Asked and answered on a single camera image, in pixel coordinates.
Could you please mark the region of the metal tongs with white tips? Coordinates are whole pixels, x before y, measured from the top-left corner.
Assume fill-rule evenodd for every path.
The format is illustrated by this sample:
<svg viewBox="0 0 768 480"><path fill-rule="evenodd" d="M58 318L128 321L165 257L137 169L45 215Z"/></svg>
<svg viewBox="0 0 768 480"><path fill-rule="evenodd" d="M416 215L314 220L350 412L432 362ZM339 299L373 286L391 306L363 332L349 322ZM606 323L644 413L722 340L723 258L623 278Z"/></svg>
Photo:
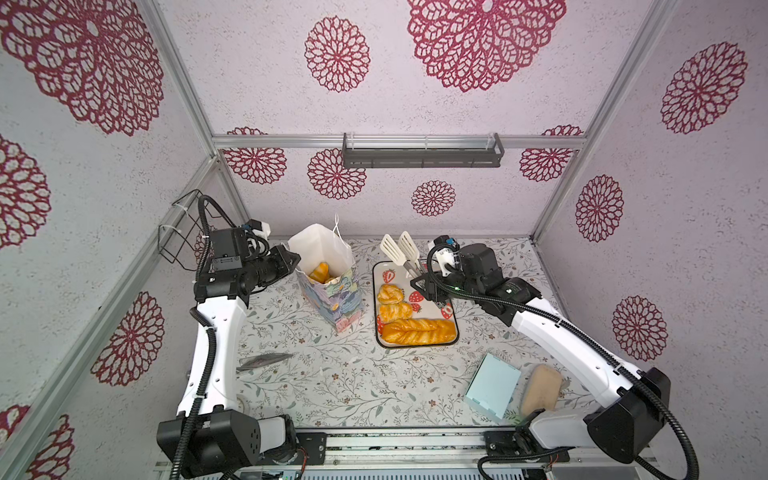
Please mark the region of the metal tongs with white tips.
<svg viewBox="0 0 768 480"><path fill-rule="evenodd" d="M430 294L427 289L427 272L420 258L420 252L407 231L403 231L395 241L385 234L380 242L381 251L396 265L403 267L411 277L411 286L425 298Z"/></svg>

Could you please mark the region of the floral paper bag white interior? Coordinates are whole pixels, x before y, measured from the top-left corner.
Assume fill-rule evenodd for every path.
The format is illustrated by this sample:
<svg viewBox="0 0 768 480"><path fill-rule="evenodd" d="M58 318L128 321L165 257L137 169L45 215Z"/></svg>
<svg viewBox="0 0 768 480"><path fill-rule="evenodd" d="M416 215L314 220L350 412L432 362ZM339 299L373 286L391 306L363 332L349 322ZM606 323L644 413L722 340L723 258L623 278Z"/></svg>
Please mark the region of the floral paper bag white interior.
<svg viewBox="0 0 768 480"><path fill-rule="evenodd" d="M339 218L328 228L315 223L287 243L301 257L296 276L305 299L337 333L359 321L363 297L351 246L339 231Z"/></svg>

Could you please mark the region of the knotted bread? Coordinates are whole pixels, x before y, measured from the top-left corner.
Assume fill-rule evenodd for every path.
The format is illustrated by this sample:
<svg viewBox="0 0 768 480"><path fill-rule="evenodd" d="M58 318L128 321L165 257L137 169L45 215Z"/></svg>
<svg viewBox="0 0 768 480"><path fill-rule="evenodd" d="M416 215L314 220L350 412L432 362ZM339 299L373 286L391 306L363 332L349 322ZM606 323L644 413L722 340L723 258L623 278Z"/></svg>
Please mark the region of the knotted bread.
<svg viewBox="0 0 768 480"><path fill-rule="evenodd" d="M377 301L382 305L401 303L404 301L404 290L397 285L384 284L379 289Z"/></svg>

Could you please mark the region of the bread roll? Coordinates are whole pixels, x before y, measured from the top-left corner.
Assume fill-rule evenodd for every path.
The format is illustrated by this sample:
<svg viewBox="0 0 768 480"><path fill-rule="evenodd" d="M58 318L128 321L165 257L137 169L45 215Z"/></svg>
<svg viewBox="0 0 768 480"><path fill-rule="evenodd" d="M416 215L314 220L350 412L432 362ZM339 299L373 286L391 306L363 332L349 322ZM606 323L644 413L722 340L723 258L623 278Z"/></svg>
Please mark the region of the bread roll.
<svg viewBox="0 0 768 480"><path fill-rule="evenodd" d="M321 262L310 274L309 278L320 284L327 283L330 278L330 267L327 262Z"/></svg>

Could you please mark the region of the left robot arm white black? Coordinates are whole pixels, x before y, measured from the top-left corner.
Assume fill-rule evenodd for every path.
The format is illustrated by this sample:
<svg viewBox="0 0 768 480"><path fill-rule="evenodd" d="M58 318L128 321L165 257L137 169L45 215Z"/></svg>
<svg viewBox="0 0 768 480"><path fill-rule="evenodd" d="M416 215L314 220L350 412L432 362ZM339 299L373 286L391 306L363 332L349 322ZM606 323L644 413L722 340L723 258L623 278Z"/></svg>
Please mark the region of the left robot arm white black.
<svg viewBox="0 0 768 480"><path fill-rule="evenodd" d="M251 219L212 229L207 210L222 207L197 199L203 252L195 270L197 324L193 362L174 419L159 423L156 440L171 462L170 478L194 479L237 471L262 461L287 464L301 449L292 419L257 419L237 409L237 341L250 297L291 275L300 256L268 241L267 224Z"/></svg>

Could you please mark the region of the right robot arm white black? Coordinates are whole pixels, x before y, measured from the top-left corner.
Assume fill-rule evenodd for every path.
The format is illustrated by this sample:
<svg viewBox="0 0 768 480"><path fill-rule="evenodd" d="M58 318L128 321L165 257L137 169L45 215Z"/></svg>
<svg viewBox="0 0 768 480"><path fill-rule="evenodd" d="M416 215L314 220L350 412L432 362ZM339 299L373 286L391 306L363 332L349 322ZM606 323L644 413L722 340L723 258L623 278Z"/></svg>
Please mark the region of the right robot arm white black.
<svg viewBox="0 0 768 480"><path fill-rule="evenodd" d="M489 463L543 462L577 448L595 447L621 464L636 464L657 479L666 473L643 458L643 450L670 427L685 459L685 476L701 469L694 445L669 403L671 381L657 368L642 370L613 354L556 310L542 293L519 277L507 277L495 252L482 243L461 246L447 236L434 239L412 286L430 301L471 300L504 325L523 334L564 366L592 395L598 407L583 414L543 408L515 428L510 449L480 458Z"/></svg>

